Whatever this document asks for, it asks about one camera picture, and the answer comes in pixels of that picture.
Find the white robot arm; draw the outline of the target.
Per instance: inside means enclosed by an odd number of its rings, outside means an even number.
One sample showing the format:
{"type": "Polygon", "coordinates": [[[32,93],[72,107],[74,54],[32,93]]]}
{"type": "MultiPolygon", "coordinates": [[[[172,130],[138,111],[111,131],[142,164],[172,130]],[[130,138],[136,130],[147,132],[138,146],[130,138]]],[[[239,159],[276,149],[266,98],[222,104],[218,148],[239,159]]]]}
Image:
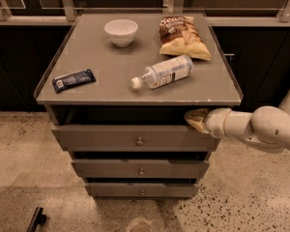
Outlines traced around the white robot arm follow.
{"type": "Polygon", "coordinates": [[[231,108],[200,108],[188,111],[185,120],[213,138],[235,138],[270,154],[290,151],[290,90],[279,107],[261,106],[253,113],[231,108]]]}

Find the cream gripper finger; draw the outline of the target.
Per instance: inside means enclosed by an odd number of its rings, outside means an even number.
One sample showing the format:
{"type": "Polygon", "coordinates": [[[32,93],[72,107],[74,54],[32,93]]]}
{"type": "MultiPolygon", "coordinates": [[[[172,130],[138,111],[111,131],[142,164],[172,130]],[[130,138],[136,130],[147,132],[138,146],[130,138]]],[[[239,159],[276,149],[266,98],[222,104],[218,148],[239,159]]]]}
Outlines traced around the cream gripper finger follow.
{"type": "Polygon", "coordinates": [[[201,133],[209,133],[205,125],[205,119],[209,114],[208,108],[193,109],[185,113],[187,123],[201,133]]]}

